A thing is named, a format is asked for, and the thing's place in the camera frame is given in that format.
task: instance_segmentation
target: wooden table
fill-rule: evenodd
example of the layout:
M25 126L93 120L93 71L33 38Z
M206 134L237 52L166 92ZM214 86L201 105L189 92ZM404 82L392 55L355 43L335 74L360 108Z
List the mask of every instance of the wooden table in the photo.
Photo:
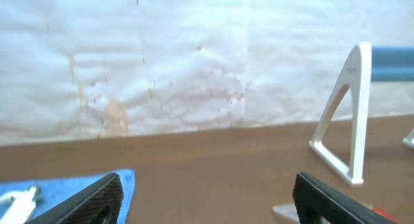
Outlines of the wooden table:
M414 117L369 121L365 184L350 189L310 150L316 127L226 129L176 135L0 148L0 181L136 170L128 223L275 223L272 206L292 202L298 172L359 201L414 220L414 150L401 145ZM335 122L327 146L349 161L350 122Z

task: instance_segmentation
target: blue towel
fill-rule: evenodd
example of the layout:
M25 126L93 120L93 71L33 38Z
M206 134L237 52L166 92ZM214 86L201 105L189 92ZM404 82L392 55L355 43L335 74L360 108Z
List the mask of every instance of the blue towel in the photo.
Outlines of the blue towel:
M135 190L135 172L130 169L121 169L113 171L119 175L124 191L124 200L122 201L121 210L118 216L118 224L124 224L127 220L129 207L131 206L132 197ZM44 203L36 207L33 218L43 214L49 209L55 207L62 201L77 194L84 188L93 184L105 174L90 175L75 178L51 179L43 181L20 181L10 183L0 183L0 196L11 190L26 190L32 185L39 186L41 195L45 198ZM3 217L10 205L0 205L0 218Z

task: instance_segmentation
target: white paper sheet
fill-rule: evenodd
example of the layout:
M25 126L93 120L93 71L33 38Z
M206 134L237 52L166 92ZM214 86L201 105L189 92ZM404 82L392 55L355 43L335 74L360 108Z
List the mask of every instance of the white paper sheet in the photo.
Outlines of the white paper sheet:
M412 3L1 0L0 144L316 121L356 42L414 43ZM370 115L413 91L375 85Z

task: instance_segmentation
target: wall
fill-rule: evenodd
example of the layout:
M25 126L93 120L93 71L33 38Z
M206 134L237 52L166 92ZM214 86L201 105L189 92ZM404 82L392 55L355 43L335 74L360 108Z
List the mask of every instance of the wall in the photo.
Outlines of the wall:
M355 43L414 43L413 1L3 0L0 144L317 121Z

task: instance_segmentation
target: blue bar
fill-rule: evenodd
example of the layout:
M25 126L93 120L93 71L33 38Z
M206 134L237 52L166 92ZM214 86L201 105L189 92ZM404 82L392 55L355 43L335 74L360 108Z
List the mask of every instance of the blue bar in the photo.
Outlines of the blue bar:
M414 81L414 47L372 47L371 82Z

